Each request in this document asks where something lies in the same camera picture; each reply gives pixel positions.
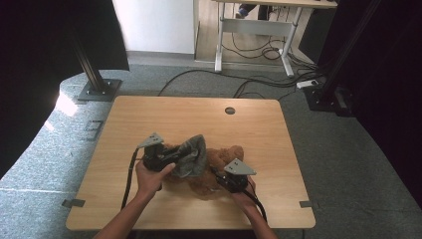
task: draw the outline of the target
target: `brown teddy bear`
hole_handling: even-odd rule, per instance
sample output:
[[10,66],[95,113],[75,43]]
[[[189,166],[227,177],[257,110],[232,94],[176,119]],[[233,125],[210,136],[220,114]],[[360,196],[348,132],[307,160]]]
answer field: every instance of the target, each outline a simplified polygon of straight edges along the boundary
[[243,155],[243,147],[239,145],[221,149],[207,148],[208,163],[202,175],[180,178],[171,175],[170,173],[166,176],[165,180],[170,182],[186,181],[190,188],[198,195],[210,195],[215,191],[222,189],[222,186],[217,183],[215,174],[211,171],[211,167],[216,168],[219,172],[224,172],[224,167],[235,158],[243,161]]

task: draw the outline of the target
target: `power strip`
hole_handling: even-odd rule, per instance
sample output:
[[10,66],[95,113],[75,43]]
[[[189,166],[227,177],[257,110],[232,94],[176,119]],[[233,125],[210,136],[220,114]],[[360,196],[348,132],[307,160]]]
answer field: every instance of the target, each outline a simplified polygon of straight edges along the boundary
[[299,83],[297,83],[297,87],[298,87],[298,89],[302,89],[302,88],[306,88],[306,87],[315,87],[318,84],[319,84],[318,81],[311,80],[311,81],[299,82]]

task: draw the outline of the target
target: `wooden table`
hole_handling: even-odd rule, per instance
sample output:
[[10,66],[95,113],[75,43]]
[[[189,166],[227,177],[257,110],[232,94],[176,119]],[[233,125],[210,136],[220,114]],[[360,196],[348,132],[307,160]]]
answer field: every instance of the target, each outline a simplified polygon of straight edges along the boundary
[[[225,113],[234,108],[233,115]],[[238,144],[257,171],[257,195],[272,228],[312,228],[316,221],[280,104],[274,100],[118,97],[111,108],[73,207],[71,230],[103,228],[118,212],[136,146],[153,132],[182,143],[202,133],[208,148]],[[133,174],[129,200],[137,188]],[[163,183],[134,229],[247,229],[249,221],[227,191],[200,197],[186,183]]]
[[[244,33],[244,34],[259,34],[269,36],[287,36],[286,44],[283,49],[280,49],[281,59],[288,77],[293,77],[294,72],[288,58],[289,48],[292,45],[293,38],[298,28],[299,19],[301,18],[304,7],[308,8],[336,8],[337,4],[327,0],[213,0],[219,3],[219,28],[218,28],[218,45],[215,56],[215,71],[222,71],[223,58],[223,32]],[[226,3],[245,3],[257,5],[270,6],[292,6],[298,7],[293,22],[272,22],[272,21],[258,21],[246,19],[230,19],[224,17]]]

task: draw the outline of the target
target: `wrist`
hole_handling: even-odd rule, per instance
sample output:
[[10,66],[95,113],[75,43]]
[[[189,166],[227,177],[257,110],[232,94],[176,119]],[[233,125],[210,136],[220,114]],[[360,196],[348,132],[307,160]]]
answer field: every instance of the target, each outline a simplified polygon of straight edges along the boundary
[[247,217],[253,217],[257,215],[261,216],[261,213],[256,206],[248,205],[248,206],[242,207],[242,211],[243,213],[245,213]]
[[141,203],[148,203],[153,197],[155,193],[137,191],[136,195],[134,196],[134,200],[141,202]]

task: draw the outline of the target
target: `gray fabric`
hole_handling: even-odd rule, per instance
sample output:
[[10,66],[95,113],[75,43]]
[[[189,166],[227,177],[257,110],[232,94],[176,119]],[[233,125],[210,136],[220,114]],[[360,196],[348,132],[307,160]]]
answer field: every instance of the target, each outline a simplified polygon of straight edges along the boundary
[[205,170],[207,153],[205,138],[202,134],[193,136],[180,145],[179,151],[191,147],[191,153],[179,159],[171,172],[174,176],[200,176]]

